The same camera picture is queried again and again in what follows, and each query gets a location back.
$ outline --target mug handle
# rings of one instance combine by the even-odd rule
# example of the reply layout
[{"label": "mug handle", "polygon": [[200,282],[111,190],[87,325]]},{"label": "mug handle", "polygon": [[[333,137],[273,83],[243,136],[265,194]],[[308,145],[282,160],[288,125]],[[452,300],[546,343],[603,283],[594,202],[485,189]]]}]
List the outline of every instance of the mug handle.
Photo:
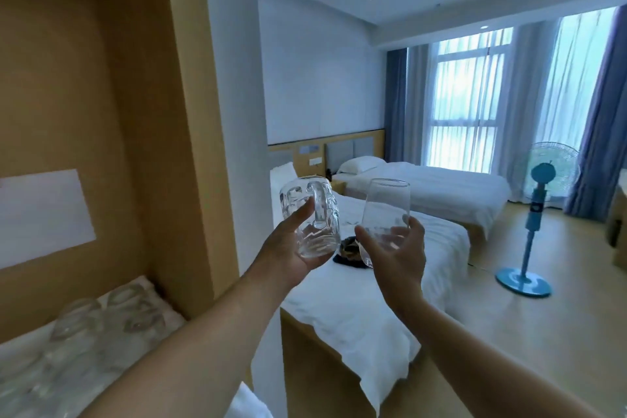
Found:
[{"label": "mug handle", "polygon": [[327,225],[327,194],[322,182],[314,181],[307,184],[307,190],[313,195],[315,210],[313,211],[315,228],[323,229]]}]

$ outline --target blue fan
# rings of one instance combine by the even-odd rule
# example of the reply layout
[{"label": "blue fan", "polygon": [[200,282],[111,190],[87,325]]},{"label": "blue fan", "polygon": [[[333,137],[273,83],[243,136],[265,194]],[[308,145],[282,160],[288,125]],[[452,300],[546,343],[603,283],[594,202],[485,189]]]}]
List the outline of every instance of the blue fan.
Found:
[{"label": "blue fan", "polygon": [[516,294],[529,297],[548,297],[551,285],[538,274],[529,272],[529,256],[536,232],[540,230],[544,202],[552,196],[566,197],[579,177],[578,152],[560,143],[537,143],[519,165],[527,170],[523,193],[531,198],[529,215],[525,228],[527,244],[522,257],[522,267],[503,268],[497,274],[497,281]]}]

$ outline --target hand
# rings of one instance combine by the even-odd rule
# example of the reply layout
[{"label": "hand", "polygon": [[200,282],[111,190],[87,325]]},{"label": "hand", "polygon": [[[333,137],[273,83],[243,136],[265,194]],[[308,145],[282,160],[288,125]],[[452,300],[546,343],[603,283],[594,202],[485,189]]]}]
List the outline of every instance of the hand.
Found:
[{"label": "hand", "polygon": [[374,277],[383,298],[402,320],[403,306],[411,296],[422,295],[421,282],[425,273],[425,228],[410,217],[409,228],[393,227],[392,234],[403,240],[398,249],[384,249],[362,226],[355,227],[357,241],[370,255]]},{"label": "hand", "polygon": [[307,274],[327,262],[333,253],[315,258],[302,258],[298,255],[296,229],[314,212],[314,200],[310,197],[291,216],[278,224],[277,228],[263,243],[253,265],[265,267],[277,274],[287,292],[298,286]]}]

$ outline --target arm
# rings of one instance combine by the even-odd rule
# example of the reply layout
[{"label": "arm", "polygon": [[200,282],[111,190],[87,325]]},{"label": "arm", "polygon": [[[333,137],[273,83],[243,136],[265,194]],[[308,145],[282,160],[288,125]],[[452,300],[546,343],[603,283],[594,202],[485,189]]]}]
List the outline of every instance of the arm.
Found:
[{"label": "arm", "polygon": [[214,306],[122,375],[82,418],[223,418],[268,322],[287,293],[329,256],[303,260],[294,230],[313,202],[272,232],[251,267]]},{"label": "arm", "polygon": [[410,218],[409,230],[398,229],[406,238],[400,249],[392,251],[381,248],[362,227],[355,232],[371,256],[386,303],[429,353],[473,416],[600,416],[423,299],[425,230],[415,218]]}]

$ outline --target fan base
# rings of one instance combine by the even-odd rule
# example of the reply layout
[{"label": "fan base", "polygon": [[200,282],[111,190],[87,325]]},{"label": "fan base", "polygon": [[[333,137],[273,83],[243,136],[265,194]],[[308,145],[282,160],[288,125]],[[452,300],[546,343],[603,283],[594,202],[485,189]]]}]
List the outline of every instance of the fan base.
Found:
[{"label": "fan base", "polygon": [[524,280],[521,278],[521,270],[506,267],[496,274],[501,286],[518,295],[528,297],[548,297],[551,295],[551,285],[546,280],[533,272],[527,272]]}]

